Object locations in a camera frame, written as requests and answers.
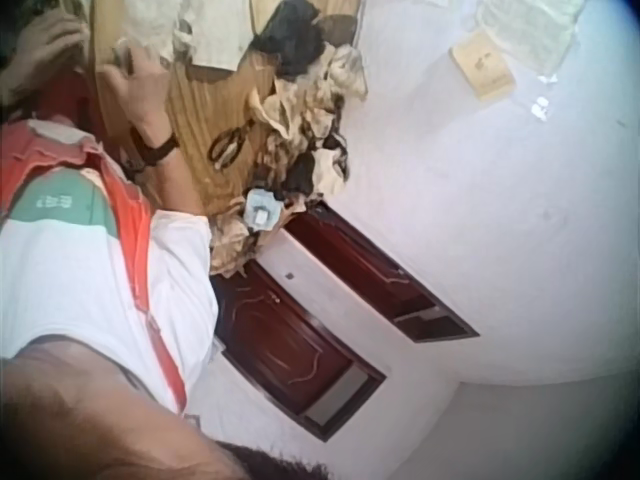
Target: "wristwatch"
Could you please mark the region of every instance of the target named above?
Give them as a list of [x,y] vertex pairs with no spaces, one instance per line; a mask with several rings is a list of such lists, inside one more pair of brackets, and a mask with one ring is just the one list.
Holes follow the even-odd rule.
[[131,137],[133,138],[133,143],[135,144],[145,167],[158,166],[158,163],[167,158],[171,152],[176,148],[180,148],[180,143],[178,142],[175,133],[171,133],[169,139],[158,148],[152,148],[147,145],[138,130],[135,128],[131,129]]

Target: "white shirt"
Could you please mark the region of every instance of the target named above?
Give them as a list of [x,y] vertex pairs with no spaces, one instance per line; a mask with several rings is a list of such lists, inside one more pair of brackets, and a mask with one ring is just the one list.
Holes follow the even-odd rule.
[[[209,282],[210,240],[204,217],[161,211],[152,219],[151,313],[187,392],[213,353],[218,305]],[[160,404],[178,411],[135,308],[120,243],[104,226],[8,219],[0,231],[0,272],[2,357],[44,336],[66,336],[129,370]]]

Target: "person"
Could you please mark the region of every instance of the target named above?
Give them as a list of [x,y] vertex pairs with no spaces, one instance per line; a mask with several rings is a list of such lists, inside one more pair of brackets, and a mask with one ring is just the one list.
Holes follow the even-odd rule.
[[[59,9],[30,23],[0,73],[3,122],[86,40]],[[0,477],[327,479],[180,416],[215,353],[211,233],[165,111],[169,74],[129,51],[132,71],[99,74],[144,144],[161,210],[68,118],[2,127]]]

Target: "hand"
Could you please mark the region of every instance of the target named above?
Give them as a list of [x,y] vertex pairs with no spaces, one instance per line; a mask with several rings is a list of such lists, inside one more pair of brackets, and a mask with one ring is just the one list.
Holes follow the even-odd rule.
[[88,38],[87,26],[59,8],[33,20],[20,32],[15,56],[0,74],[2,104],[11,105],[42,87]]
[[128,47],[133,73],[128,74],[115,65],[104,65],[101,74],[145,143],[157,148],[169,139],[172,131],[165,109],[170,74],[157,54],[134,43]]

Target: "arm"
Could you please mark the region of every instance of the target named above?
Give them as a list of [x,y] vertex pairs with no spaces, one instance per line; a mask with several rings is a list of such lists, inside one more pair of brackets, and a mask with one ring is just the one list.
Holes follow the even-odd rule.
[[[157,56],[138,45],[130,45],[133,73],[106,65],[102,68],[127,118],[148,147],[162,146],[172,134],[165,102],[170,75]],[[179,149],[173,150],[155,167],[158,195],[165,210],[204,215],[202,200],[191,171]]]
[[61,9],[36,18],[21,33],[9,66],[0,72],[0,107],[3,112],[37,91],[87,40],[86,25]]

